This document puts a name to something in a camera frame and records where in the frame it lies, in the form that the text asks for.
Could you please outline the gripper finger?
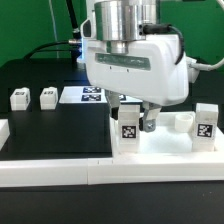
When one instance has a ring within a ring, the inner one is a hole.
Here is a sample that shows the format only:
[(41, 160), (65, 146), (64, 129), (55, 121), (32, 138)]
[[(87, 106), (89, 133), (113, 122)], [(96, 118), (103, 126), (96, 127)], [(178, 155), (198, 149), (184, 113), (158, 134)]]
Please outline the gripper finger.
[(142, 103), (142, 106), (144, 114), (139, 119), (139, 129), (147, 133), (153, 132), (156, 129), (156, 118), (161, 111), (161, 106), (146, 101)]
[(113, 91), (106, 90), (105, 97), (109, 106), (110, 117), (117, 120), (118, 110), (120, 106), (119, 94)]

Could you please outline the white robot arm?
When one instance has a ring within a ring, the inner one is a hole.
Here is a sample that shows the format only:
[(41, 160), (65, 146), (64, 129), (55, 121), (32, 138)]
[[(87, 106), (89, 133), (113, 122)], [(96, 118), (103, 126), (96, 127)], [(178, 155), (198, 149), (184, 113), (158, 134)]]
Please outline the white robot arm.
[(121, 94), (143, 102), (140, 129), (152, 132), (164, 106), (189, 92), (182, 33), (159, 21), (160, 0), (86, 0), (80, 27), (88, 81), (105, 90), (110, 116)]

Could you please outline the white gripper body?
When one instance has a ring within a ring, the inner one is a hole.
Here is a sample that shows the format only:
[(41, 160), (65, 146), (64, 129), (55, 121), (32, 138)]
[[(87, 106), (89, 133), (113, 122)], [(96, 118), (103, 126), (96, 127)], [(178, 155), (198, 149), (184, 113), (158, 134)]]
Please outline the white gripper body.
[(111, 38), (97, 36), (86, 20), (84, 60), (91, 85), (160, 106), (180, 104), (189, 93), (183, 34), (171, 24), (109, 22)]

